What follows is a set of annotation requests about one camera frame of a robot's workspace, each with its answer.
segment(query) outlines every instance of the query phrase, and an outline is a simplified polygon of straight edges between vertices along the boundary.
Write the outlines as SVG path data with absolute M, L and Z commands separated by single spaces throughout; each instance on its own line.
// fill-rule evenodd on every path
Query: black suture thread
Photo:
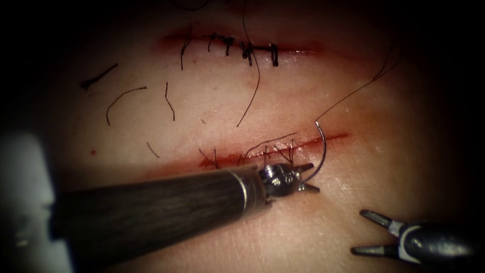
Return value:
M 150 146 L 150 144 L 148 144 L 148 142 L 147 142 L 147 146 L 148 146 L 148 149 L 150 149 L 150 151 L 152 152 L 152 154 L 154 154 L 157 158 L 160 158 L 160 156 L 157 155 L 157 153 L 155 153 L 155 151 L 152 149 L 152 147 Z
M 278 66 L 278 47 L 275 44 L 271 45 L 271 61 L 273 66 Z
M 108 108 L 106 109 L 106 121 L 108 122 L 108 125 L 111 125 L 111 124 L 110 124 L 110 119 L 108 118 L 108 112 L 110 111 L 110 108 L 113 106 L 113 104 L 114 104 L 115 102 L 117 102 L 117 101 L 118 101 L 118 100 L 119 100 L 119 99 L 120 99 L 122 96 L 124 96 L 125 94 L 128 94 L 128 93 L 133 92 L 133 91 L 136 91 L 136 90 L 141 90 L 141 89 L 147 89 L 147 87 L 145 86 L 145 87 L 140 87 L 140 88 L 133 89 L 133 90 L 128 90 L 128 91 L 124 92 L 123 94 L 121 94 L 119 97 L 117 97 L 117 98 L 115 99 L 115 101 L 113 101 L 113 103 L 112 103 L 110 106 L 108 106 Z
M 277 152 L 279 152 L 279 154 L 280 154 L 280 155 L 281 155 L 281 156 L 282 156 L 282 157 L 283 157 L 283 158 L 284 158 L 286 161 L 288 161 L 289 163 L 291 163 L 291 162 L 292 162 L 290 159 L 288 159 L 288 158 L 287 158 L 287 157 L 286 157 L 286 156 L 283 154 L 283 152 L 282 152 L 281 150 L 279 150 L 279 149 L 276 147 L 276 145 L 273 145 L 273 147 L 275 148 L 275 150 L 276 150 Z
M 242 49 L 242 58 L 249 61 L 249 66 L 253 66 L 253 60 L 251 59 L 251 53 L 253 53 L 253 44 L 249 42 L 248 48 L 244 46 L 244 43 L 239 42 L 239 47 Z
M 212 165 L 214 165 L 214 167 L 218 168 L 217 166 L 217 163 L 215 163 L 214 161 L 212 161 L 211 159 L 209 159 L 203 152 L 201 149 L 199 149 L 199 152 L 205 157 L 205 159 L 207 159 Z
M 86 92 L 87 89 L 91 86 L 91 84 L 99 81 L 101 78 L 103 78 L 106 74 L 108 74 L 111 70 L 115 69 L 115 67 L 117 67 L 117 66 L 118 66 L 118 64 L 116 63 L 116 64 L 112 65 L 110 68 L 108 68 L 105 72 L 98 75 L 97 77 L 94 77 L 92 79 L 84 80 L 84 81 L 80 82 L 79 87 L 83 88 L 84 92 Z
M 294 135 L 294 134 L 296 134 L 296 132 L 289 133 L 289 134 L 284 135 L 284 136 L 282 136 L 282 137 L 280 137 L 280 138 L 276 138 L 276 139 L 272 139 L 272 140 L 268 140 L 268 141 L 263 141 L 263 142 L 259 143 L 258 145 L 256 145 L 256 146 L 254 146 L 254 147 L 250 148 L 250 149 L 249 149 L 249 150 L 246 152 L 246 154 L 244 155 L 244 158 L 242 159 L 242 162 L 244 163 L 244 161 L 246 160 L 246 157 L 248 156 L 248 154 L 249 154 L 249 152 L 250 152 L 250 151 L 252 151 L 252 150 L 256 149 L 257 147 L 261 146 L 262 144 L 269 143 L 269 142 L 276 141 L 276 140 L 281 140 L 281 139 L 283 139 L 283 138 L 286 138 L 286 137 L 288 137 L 288 136 L 290 136 L 290 135 Z
M 276 46 L 274 43 L 271 44 L 269 47 L 252 47 L 252 51 L 254 50 L 264 50 L 271 52 L 271 63 L 274 67 L 278 66 L 278 46 Z
M 211 51 L 211 42 L 217 37 L 217 34 L 214 32 L 211 36 L 209 36 L 209 45 L 207 46 L 207 52 Z
M 389 55 L 391 54 L 395 46 L 396 46 L 395 43 L 391 45 L 391 48 L 389 48 L 389 50 L 385 55 L 384 63 L 382 64 L 382 67 L 380 68 L 379 72 L 372 78 L 372 80 L 377 80 L 380 77 L 380 75 L 384 71 L 385 66 L 387 65 L 387 60 L 389 59 Z
M 191 41 L 190 36 L 192 35 L 192 30 L 193 30 L 193 28 L 190 28 L 190 32 L 189 32 L 188 36 L 185 38 L 185 41 L 183 42 L 182 50 L 180 51 L 180 67 L 181 67 L 182 71 L 183 71 L 183 59 L 182 59 L 182 56 L 183 56 L 183 53 L 185 52 L 185 49 L 187 48 L 188 44 Z
M 234 38 L 233 37 L 228 37 L 223 42 L 226 44 L 226 56 L 229 56 L 229 48 L 232 46 L 234 43 Z
M 186 7 L 183 7 L 183 6 L 179 5 L 179 4 L 176 4 L 174 1 L 170 0 L 170 3 L 172 3 L 172 5 L 174 5 L 176 8 L 181 9 L 181 10 L 185 10 L 185 11 L 196 11 L 196 10 L 200 10 L 203 7 L 205 7 L 208 2 L 209 2 L 209 0 L 206 0 L 200 7 L 197 7 L 197 8 L 186 8 Z
M 170 109 L 172 110 L 172 114 L 173 114 L 173 121 L 175 121 L 175 111 L 173 111 L 173 108 L 172 108 L 172 105 L 170 104 L 170 101 L 168 101 L 168 98 L 167 98 L 167 92 L 168 92 L 168 82 L 165 86 L 165 100 L 167 101 L 168 103 L 168 106 L 170 106 Z
M 224 35 L 218 35 L 216 32 L 212 34 L 211 36 L 202 36 L 202 37 L 208 37 L 209 39 L 209 45 L 207 46 L 207 52 L 210 52 L 211 50 L 211 42 L 214 39 L 219 39 L 221 40 L 225 45 L 226 45 L 226 56 L 229 56 L 229 48 L 232 46 L 234 43 L 234 38 L 233 37 L 225 37 Z
M 242 26 L 244 27 L 244 33 L 246 34 L 246 38 L 248 39 L 248 44 L 251 44 L 251 41 L 249 40 L 248 32 L 246 31 L 246 24 L 244 22 L 244 15 L 245 15 L 245 12 L 246 12 L 246 2 L 247 2 L 247 0 L 244 0 L 244 8 L 242 10 Z M 248 107 L 246 108 L 246 111 L 244 111 L 244 114 L 242 115 L 242 118 L 239 121 L 239 123 L 236 125 L 236 127 L 239 127 L 239 125 L 243 121 L 244 117 L 248 113 L 249 107 L 251 107 L 251 104 L 253 103 L 254 97 L 256 96 L 256 92 L 258 91 L 259 82 L 261 80 L 261 72 L 259 71 L 258 59 L 256 58 L 254 51 L 252 51 L 252 53 L 253 53 L 253 56 L 254 56 L 254 62 L 256 63 L 256 68 L 258 68 L 258 83 L 256 84 L 256 88 L 254 89 L 253 97 L 251 98 L 251 101 L 249 102 Z
M 390 50 L 386 53 L 386 57 L 385 57 L 385 60 L 384 60 L 384 65 L 383 67 L 381 68 L 381 70 L 379 70 L 379 72 L 372 78 L 371 81 L 369 81 L 368 83 L 362 85 L 361 87 L 355 89 L 354 91 L 350 92 L 349 94 L 347 94 L 345 97 L 343 97 L 342 99 L 340 99 L 339 101 L 337 101 L 336 103 L 334 103 L 332 106 L 330 106 L 327 110 L 325 110 L 325 112 L 323 112 L 321 115 L 319 115 L 315 121 L 317 121 L 319 118 L 321 118 L 323 115 L 325 115 L 328 111 L 330 111 L 331 109 L 333 109 L 336 105 L 338 105 L 339 103 L 341 103 L 342 101 L 346 100 L 348 97 L 352 96 L 353 94 L 355 94 L 357 91 L 363 89 L 364 87 L 368 86 L 369 84 L 377 81 L 379 78 L 381 78 L 382 76 L 386 75 L 389 71 L 393 70 L 401 61 L 403 55 L 402 55 L 402 52 L 400 52 L 401 54 L 399 55 L 399 58 L 393 63 L 393 65 L 391 65 L 388 69 L 384 70 L 385 66 L 387 65 L 387 60 L 389 58 L 389 55 L 390 55 L 390 52 L 395 48 L 395 46 L 391 46 Z

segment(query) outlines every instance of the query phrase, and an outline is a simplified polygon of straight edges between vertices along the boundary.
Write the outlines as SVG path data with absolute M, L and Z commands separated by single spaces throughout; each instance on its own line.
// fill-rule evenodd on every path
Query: skin surface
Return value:
M 250 67 L 236 44 L 225 56 L 220 41 L 208 52 L 208 39 L 195 39 L 184 52 L 182 71 L 183 37 L 164 38 L 174 30 L 188 33 L 192 24 L 194 35 L 217 32 L 247 44 L 242 10 L 240 1 L 209 2 L 193 12 L 169 2 L 143 4 L 86 28 L 91 31 L 43 71 L 34 85 L 41 95 L 24 115 L 45 144 L 58 192 L 214 168 L 201 164 L 199 149 L 213 159 L 213 149 L 227 158 L 292 132 L 297 134 L 271 145 L 311 141 L 319 136 L 315 118 L 368 83 L 393 44 L 389 61 L 402 58 L 318 120 L 329 137 L 323 167 L 310 181 L 320 194 L 296 193 L 266 213 L 108 271 L 421 271 L 400 261 L 352 256 L 349 248 L 395 242 L 360 217 L 361 209 L 407 222 L 453 221 L 471 206 L 450 126 L 455 120 L 447 110 L 449 86 L 433 56 L 380 10 L 302 1 L 275 8 L 250 1 L 245 23 L 255 45 L 275 42 L 316 53 L 282 53 L 273 67 L 269 53 L 256 51 L 258 92 L 236 127 L 258 81 L 254 59 Z M 79 87 L 115 63 L 87 91 Z M 166 82 L 175 121 L 164 98 Z M 107 107 L 144 86 L 113 105 L 108 125 Z M 256 156 L 262 149 L 248 163 L 262 166 L 264 157 Z M 317 165 L 321 154 L 320 146 L 302 147 L 295 164 Z M 266 163 L 284 161 L 274 153 Z M 220 167 L 232 166 L 227 161 Z

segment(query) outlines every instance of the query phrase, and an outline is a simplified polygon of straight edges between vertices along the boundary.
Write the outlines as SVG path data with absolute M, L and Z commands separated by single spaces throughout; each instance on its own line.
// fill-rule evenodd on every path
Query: robotic instrument jaw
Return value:
M 302 182 L 302 173 L 311 168 L 312 163 L 300 166 L 278 163 L 266 165 L 259 171 L 259 175 L 269 199 L 289 196 L 296 191 L 319 193 L 319 188 Z

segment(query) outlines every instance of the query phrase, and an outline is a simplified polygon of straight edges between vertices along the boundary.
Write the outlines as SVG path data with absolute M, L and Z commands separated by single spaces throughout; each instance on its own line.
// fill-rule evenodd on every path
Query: cut suture end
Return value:
M 121 94 L 119 97 L 117 97 L 117 98 L 115 99 L 115 101 L 113 101 L 113 103 L 112 103 L 110 106 L 108 106 L 108 108 L 106 109 L 106 122 L 108 123 L 108 126 L 109 126 L 109 125 L 111 125 L 111 123 L 110 123 L 110 119 L 109 119 L 109 117 L 108 117 L 108 114 L 109 114 L 110 108 L 111 108 L 111 107 L 112 107 L 112 106 L 113 106 L 113 105 L 114 105 L 114 104 L 115 104 L 115 103 L 116 103 L 116 102 L 117 102 L 117 101 L 118 101 L 118 100 L 119 100 L 119 99 L 120 99 L 122 96 L 124 96 L 125 94 L 128 94 L 128 93 L 133 92 L 133 91 L 141 90 L 141 89 L 147 89 L 147 87 L 146 87 L 146 86 L 144 86 L 144 87 L 140 87 L 140 88 L 137 88 L 137 89 L 128 90 L 128 91 L 126 91 L 126 92 L 122 93 L 122 94 Z
M 152 154 L 154 154 L 157 158 L 160 158 L 159 155 L 157 155 L 157 153 L 155 153 L 155 151 L 152 149 L 152 147 L 150 146 L 150 144 L 147 142 L 147 146 L 148 146 L 148 149 L 150 149 L 150 151 L 152 152 Z
M 167 101 L 168 106 L 170 106 L 170 110 L 172 110 L 172 114 L 173 114 L 173 121 L 175 121 L 175 111 L 173 111 L 173 107 L 172 107 L 172 105 L 170 104 L 170 101 L 168 101 L 168 98 L 167 98 L 167 92 L 168 92 L 168 82 L 167 82 L 167 84 L 165 85 L 165 100 Z
M 108 68 L 105 72 L 101 73 L 100 75 L 98 75 L 98 76 L 96 76 L 92 79 L 84 80 L 84 81 L 80 82 L 79 87 L 84 89 L 84 92 L 86 92 L 89 89 L 89 87 L 91 86 L 91 84 L 102 79 L 106 74 L 108 74 L 111 70 L 113 70 L 117 66 L 118 66 L 118 64 L 116 63 L 116 64 L 112 65 L 110 68 Z

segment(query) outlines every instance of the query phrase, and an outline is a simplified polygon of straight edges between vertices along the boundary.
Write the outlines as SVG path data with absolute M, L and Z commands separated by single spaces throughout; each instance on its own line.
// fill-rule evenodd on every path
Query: loose suture thread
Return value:
M 249 36 L 248 36 L 248 32 L 246 30 L 246 24 L 244 22 L 244 16 L 245 16 L 245 13 L 246 13 L 246 3 L 247 3 L 247 0 L 244 1 L 244 7 L 242 9 L 242 26 L 244 28 L 244 33 L 246 34 L 246 38 L 248 40 L 248 44 L 251 44 L 251 41 L 249 40 Z M 253 100 L 254 100 L 254 97 L 256 96 L 256 92 L 258 91 L 258 88 L 259 88 L 259 82 L 261 81 L 261 72 L 259 71 L 259 65 L 258 65 L 258 60 L 256 58 L 256 54 L 254 53 L 254 51 L 251 51 L 248 55 L 248 58 L 251 57 L 251 53 L 253 54 L 254 56 L 254 62 L 256 63 L 256 68 L 258 68 L 258 83 L 256 84 L 256 88 L 254 90 L 254 93 L 253 93 L 253 97 L 251 98 L 251 101 L 249 102 L 249 105 L 248 107 L 246 108 L 246 110 L 244 111 L 244 114 L 242 115 L 241 117 L 241 120 L 237 123 L 236 127 L 239 127 L 239 125 L 241 124 L 241 122 L 243 121 L 244 117 L 246 116 L 246 114 L 248 113 L 248 110 L 249 108 L 251 107 L 251 104 L 253 103 Z
M 383 62 L 383 65 L 381 67 L 381 69 L 379 70 L 379 72 L 372 78 L 372 80 L 370 80 L 368 83 L 362 85 L 361 87 L 357 88 L 356 90 L 350 92 L 349 94 L 347 94 L 346 96 L 344 96 L 342 99 L 340 99 L 339 101 L 337 101 L 336 103 L 334 103 L 332 106 L 330 106 L 327 110 L 325 110 L 321 115 L 319 115 L 316 119 L 315 119 L 315 125 L 317 126 L 317 130 L 318 132 L 320 133 L 321 137 L 322 137 L 322 142 L 323 142 L 323 154 L 322 154 L 322 159 L 320 161 L 320 163 L 318 164 L 318 166 L 315 168 L 315 171 L 309 175 L 307 178 L 305 178 L 303 181 L 302 181 L 302 184 L 304 184 L 305 182 L 307 182 L 308 180 L 312 179 L 319 171 L 320 169 L 322 168 L 323 166 L 323 162 L 325 161 L 325 156 L 326 156 L 326 153 L 327 153 L 327 143 L 325 141 L 325 135 L 323 134 L 323 131 L 322 131 L 322 128 L 320 127 L 320 124 L 318 123 L 318 120 L 323 116 L 325 115 L 326 113 L 328 113 L 331 109 L 333 109 L 336 105 L 340 104 L 342 101 L 346 100 L 348 97 L 352 96 L 353 94 L 355 94 L 356 92 L 362 90 L 364 87 L 370 85 L 371 83 L 377 81 L 378 79 L 380 79 L 381 77 L 383 77 L 384 75 L 386 75 L 389 71 L 393 70 L 399 63 L 400 61 L 402 60 L 402 57 L 403 57 L 403 54 L 402 52 L 400 52 L 399 54 L 399 57 L 397 58 L 397 60 L 388 68 L 386 69 L 386 66 L 387 66 L 387 62 L 391 56 L 391 53 L 392 51 L 396 48 L 396 44 L 392 44 L 390 49 L 388 50 L 388 52 L 386 53 L 385 55 L 385 58 L 384 58 L 384 62 Z
M 160 158 L 160 156 L 157 153 L 155 153 L 155 151 L 152 149 L 152 147 L 148 142 L 147 142 L 147 146 L 148 146 L 148 149 L 150 149 L 150 151 L 152 152 L 152 154 L 154 154 L 157 158 Z
M 183 71 L 183 53 L 185 52 L 185 49 L 187 48 L 188 44 L 190 43 L 190 36 L 192 35 L 193 28 L 190 28 L 190 32 L 185 38 L 185 41 L 183 42 L 182 50 L 180 51 L 180 67 Z
M 84 81 L 80 82 L 79 87 L 83 88 L 84 92 L 86 92 L 92 84 L 94 84 L 97 81 L 99 81 L 100 79 L 102 79 L 106 74 L 108 74 L 111 70 L 115 69 L 116 67 L 118 67 L 117 63 L 112 65 L 110 68 L 108 68 L 105 72 L 101 73 L 100 75 L 98 75 L 98 76 L 96 76 L 92 79 L 84 80 Z
M 170 101 L 168 101 L 168 98 L 167 98 L 167 92 L 168 92 L 168 82 L 167 82 L 167 84 L 165 85 L 165 100 L 167 101 L 168 106 L 170 106 L 170 109 L 172 110 L 172 114 L 173 114 L 173 121 L 175 121 L 175 111 L 173 111 L 173 107 L 172 107 L 172 105 L 170 104 Z
M 111 108 L 111 107 L 112 107 L 112 106 L 113 106 L 113 105 L 114 105 L 114 104 L 115 104 L 115 103 L 116 103 L 116 102 L 117 102 L 117 101 L 118 101 L 118 100 L 119 100 L 119 99 L 120 99 L 122 96 L 124 96 L 124 95 L 126 95 L 126 94 L 128 94 L 128 93 L 130 93 L 130 92 L 137 91 L 137 90 L 141 90 L 141 89 L 147 89 L 147 87 L 146 87 L 146 86 L 144 86 L 144 87 L 140 87 L 140 88 L 137 88 L 137 89 L 128 90 L 128 91 L 124 92 L 123 94 L 121 94 L 119 97 L 117 97 L 117 98 L 115 99 L 115 101 L 113 101 L 113 103 L 112 103 L 110 106 L 108 106 L 108 108 L 106 109 L 106 122 L 108 122 L 108 125 L 111 125 L 111 123 L 110 123 L 110 119 L 109 119 L 109 117 L 108 117 L 108 114 L 109 114 L 110 108 Z

